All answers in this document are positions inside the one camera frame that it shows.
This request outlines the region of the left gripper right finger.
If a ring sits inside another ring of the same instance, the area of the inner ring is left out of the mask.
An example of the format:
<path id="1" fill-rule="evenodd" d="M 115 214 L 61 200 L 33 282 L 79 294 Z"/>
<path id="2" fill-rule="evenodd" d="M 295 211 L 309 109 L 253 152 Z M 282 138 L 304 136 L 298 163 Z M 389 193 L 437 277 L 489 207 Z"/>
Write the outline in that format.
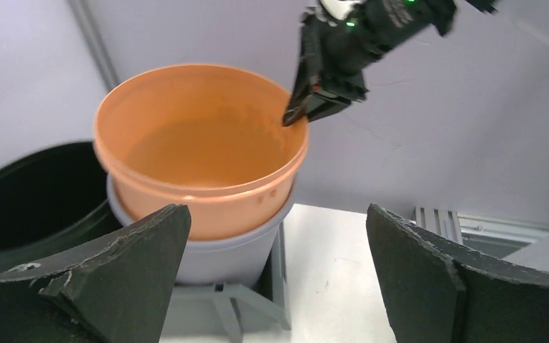
<path id="1" fill-rule="evenodd" d="M 549 272 L 465 247 L 376 204 L 366 230 L 398 342 L 549 342 Z"/>

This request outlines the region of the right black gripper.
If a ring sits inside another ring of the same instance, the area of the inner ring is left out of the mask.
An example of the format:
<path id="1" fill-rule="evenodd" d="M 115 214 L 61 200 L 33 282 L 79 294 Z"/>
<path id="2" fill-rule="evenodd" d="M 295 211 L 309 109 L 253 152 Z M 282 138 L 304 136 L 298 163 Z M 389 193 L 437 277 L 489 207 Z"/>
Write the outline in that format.
<path id="1" fill-rule="evenodd" d="M 398 2 L 345 2 L 337 21 L 313 6 L 301 16 L 295 83 L 282 116 L 291 126 L 306 116 L 314 122 L 366 99 L 363 70 L 398 45 Z"/>

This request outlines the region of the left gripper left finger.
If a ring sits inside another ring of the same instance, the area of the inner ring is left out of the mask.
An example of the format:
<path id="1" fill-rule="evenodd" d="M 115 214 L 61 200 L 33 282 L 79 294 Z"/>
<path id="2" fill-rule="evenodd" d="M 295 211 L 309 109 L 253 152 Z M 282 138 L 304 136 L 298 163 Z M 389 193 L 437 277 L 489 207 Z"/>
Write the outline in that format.
<path id="1" fill-rule="evenodd" d="M 0 342 L 158 342 L 190 223 L 168 205 L 0 272 Z"/>

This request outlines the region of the orange plastic bucket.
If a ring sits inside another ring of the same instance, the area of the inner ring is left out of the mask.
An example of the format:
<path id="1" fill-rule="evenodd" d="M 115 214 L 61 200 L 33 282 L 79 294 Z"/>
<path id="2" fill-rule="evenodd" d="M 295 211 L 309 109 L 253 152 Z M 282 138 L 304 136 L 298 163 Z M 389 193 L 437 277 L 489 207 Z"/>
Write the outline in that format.
<path id="1" fill-rule="evenodd" d="M 288 92 L 229 66 L 144 72 L 102 101 L 94 148 L 133 219 L 185 205 L 194 241 L 235 237 L 287 201 L 307 154 L 306 119 L 282 125 Z"/>

